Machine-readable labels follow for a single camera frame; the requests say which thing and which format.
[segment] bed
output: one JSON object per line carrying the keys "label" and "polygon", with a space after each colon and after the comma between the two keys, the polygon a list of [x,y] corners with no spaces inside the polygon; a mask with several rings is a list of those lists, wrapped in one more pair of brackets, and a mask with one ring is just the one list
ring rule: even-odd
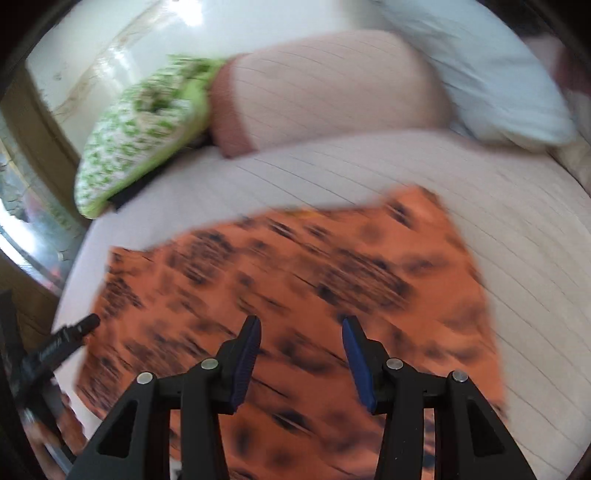
{"label": "bed", "polygon": [[[188,153],[90,228],[54,328],[91,309],[109,247],[146,249],[199,225],[266,208],[342,206],[418,183],[438,193],[489,294],[511,433],[539,479],[566,478],[591,442],[591,199],[552,158],[491,150],[446,131],[379,132],[224,161]],[[92,435],[100,423],[57,371]]]}

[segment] white wall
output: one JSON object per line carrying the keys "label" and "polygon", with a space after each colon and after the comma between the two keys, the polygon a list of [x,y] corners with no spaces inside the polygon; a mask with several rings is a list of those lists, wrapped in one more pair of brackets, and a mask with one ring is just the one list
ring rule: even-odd
{"label": "white wall", "polygon": [[168,54],[229,57],[356,28],[389,23],[372,0],[82,0],[41,40],[28,67],[82,152],[102,111]]}
{"label": "white wall", "polygon": [[82,0],[33,49],[27,66],[50,110],[115,36],[157,0]]}

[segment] orange towel with black spots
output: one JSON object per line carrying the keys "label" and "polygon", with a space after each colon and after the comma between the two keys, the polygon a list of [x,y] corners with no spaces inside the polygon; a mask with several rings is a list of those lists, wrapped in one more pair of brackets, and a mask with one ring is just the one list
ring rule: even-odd
{"label": "orange towel with black spots", "polygon": [[[115,248],[77,391],[104,417],[135,376],[187,371],[262,321],[246,403],[220,423],[232,478],[373,478],[384,419],[359,403],[341,322],[423,372],[468,372],[502,414],[499,358],[473,260],[438,198],[420,187],[376,205],[270,211]],[[423,478],[433,476],[426,418]],[[179,416],[171,418],[180,455]]]}

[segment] metal screw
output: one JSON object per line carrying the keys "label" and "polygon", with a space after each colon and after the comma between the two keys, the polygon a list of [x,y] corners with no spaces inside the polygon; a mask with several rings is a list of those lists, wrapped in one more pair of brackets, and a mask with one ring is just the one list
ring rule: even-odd
{"label": "metal screw", "polygon": [[150,383],[153,378],[154,376],[150,372],[143,372],[138,375],[138,378],[136,378],[136,380],[139,384],[145,385],[146,383]]}
{"label": "metal screw", "polygon": [[217,368],[218,365],[218,361],[214,358],[206,358],[203,362],[201,362],[201,368],[204,370],[213,370],[214,368]]}
{"label": "metal screw", "polygon": [[452,378],[456,382],[464,383],[466,380],[468,380],[468,374],[462,370],[454,370],[452,373]]}
{"label": "metal screw", "polygon": [[404,366],[404,363],[399,358],[388,358],[386,361],[386,367],[390,370],[400,370]]}

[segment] green patterned pillow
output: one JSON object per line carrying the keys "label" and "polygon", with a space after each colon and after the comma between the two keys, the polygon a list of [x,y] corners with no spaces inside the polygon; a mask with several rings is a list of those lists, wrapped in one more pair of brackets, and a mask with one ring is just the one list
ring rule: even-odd
{"label": "green patterned pillow", "polygon": [[129,87],[95,125],[82,154],[74,198],[97,218],[117,192],[165,162],[209,126],[207,90],[223,60],[171,56]]}

